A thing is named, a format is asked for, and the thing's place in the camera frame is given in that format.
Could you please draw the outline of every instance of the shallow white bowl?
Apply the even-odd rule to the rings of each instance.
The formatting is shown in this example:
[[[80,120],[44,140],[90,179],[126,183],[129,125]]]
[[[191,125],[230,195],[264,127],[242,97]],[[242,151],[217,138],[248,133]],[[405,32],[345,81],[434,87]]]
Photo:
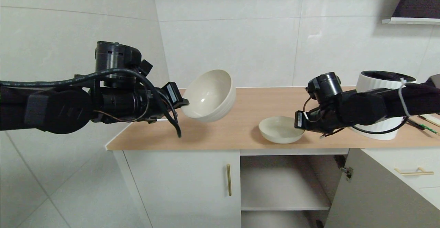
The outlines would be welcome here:
[[[224,70],[211,70],[199,76],[185,90],[190,101],[183,113],[204,123],[225,117],[235,103],[236,92],[231,76]]]
[[[268,141],[277,144],[289,144],[299,140],[304,130],[295,128],[295,118],[286,116],[272,116],[258,125],[261,135]]]

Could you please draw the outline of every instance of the gold cabinet handle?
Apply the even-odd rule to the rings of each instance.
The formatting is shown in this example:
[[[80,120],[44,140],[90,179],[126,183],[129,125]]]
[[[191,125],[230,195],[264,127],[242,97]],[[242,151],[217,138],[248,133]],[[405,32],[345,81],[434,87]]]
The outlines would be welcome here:
[[[231,186],[231,165],[226,165],[226,171],[228,173],[228,193],[229,196],[232,196],[232,186]]]
[[[394,168],[402,176],[424,176],[424,175],[434,175],[433,171],[426,171],[422,167],[418,167],[417,170],[420,172],[401,172],[398,168]]]

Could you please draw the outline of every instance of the black robotic arm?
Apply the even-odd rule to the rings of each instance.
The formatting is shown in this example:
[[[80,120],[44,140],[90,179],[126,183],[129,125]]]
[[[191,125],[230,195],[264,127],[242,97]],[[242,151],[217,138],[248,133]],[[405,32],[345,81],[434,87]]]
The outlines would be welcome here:
[[[401,89],[402,98],[399,89],[343,92],[340,84],[333,72],[312,79],[306,91],[310,99],[318,101],[319,106],[309,112],[297,111],[295,127],[330,135],[335,129],[406,117],[402,99],[410,115],[440,112],[440,74],[431,76],[423,84],[407,83]]]
[[[97,42],[95,59],[95,73],[66,81],[0,81],[0,130],[37,128],[68,134],[90,120],[154,123],[165,116],[181,136],[175,109],[189,102],[174,82],[157,88],[148,81],[153,66],[142,60],[138,49]]]

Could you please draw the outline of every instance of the wooden countertop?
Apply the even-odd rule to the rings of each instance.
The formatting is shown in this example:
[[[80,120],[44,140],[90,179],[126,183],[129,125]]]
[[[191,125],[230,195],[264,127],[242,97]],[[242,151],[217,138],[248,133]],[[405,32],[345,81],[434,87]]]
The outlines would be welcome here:
[[[286,148],[389,148],[440,146],[440,138],[410,125],[400,128],[392,140],[376,140],[344,129],[320,139],[321,134],[305,131],[292,144],[275,144],[264,139],[258,129],[261,120],[271,116],[295,116],[308,98],[303,87],[237,88],[237,100],[231,112],[214,123],[201,123],[178,110],[182,138],[165,121],[132,123],[107,145],[107,150],[227,150]],[[307,110],[317,106],[314,100]]]

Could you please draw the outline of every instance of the label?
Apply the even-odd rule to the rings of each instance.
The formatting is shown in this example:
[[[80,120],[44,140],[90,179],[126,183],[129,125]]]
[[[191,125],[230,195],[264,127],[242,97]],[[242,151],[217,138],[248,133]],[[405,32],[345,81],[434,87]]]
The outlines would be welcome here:
[[[172,103],[175,103],[177,101],[177,98],[176,98],[176,95],[174,95],[173,88],[171,87],[170,84],[167,85],[166,88],[168,89],[168,92],[169,92],[169,95],[171,97]]]
[[[302,127],[302,112],[298,112],[298,123],[297,127]]]

